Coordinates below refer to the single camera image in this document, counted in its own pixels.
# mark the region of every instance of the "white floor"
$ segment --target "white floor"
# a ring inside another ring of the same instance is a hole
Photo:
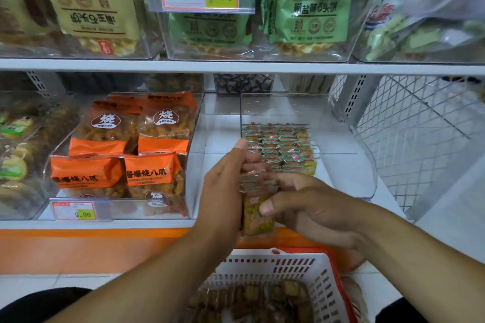
[[[1,275],[0,308],[30,293],[56,287],[98,288],[118,275]],[[360,285],[372,322],[379,311],[401,297],[372,265],[366,263],[352,277]]]

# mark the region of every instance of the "wire mesh panel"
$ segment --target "wire mesh panel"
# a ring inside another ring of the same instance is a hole
[[[474,92],[479,87],[431,76],[380,80],[357,130],[403,210],[440,176],[471,136],[485,130],[485,105]]]

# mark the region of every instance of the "fingernail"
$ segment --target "fingernail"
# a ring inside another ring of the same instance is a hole
[[[259,206],[259,212],[261,214],[270,214],[274,211],[275,209],[273,208],[273,202],[271,202],[271,199],[268,199],[267,201],[264,201],[261,203]]]
[[[234,148],[247,149],[247,141],[244,138],[240,138]]]

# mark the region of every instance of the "shopping basket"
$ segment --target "shopping basket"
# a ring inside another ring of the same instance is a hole
[[[283,279],[306,285],[315,323],[357,323],[335,264],[323,248],[234,249],[204,286],[266,285]]]

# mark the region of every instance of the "left hand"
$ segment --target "left hand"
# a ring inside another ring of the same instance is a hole
[[[261,155],[247,151],[247,141],[241,138],[204,176],[194,229],[209,233],[227,253],[236,246],[241,226],[243,200],[239,192],[239,174],[267,169],[268,164],[261,161]]]

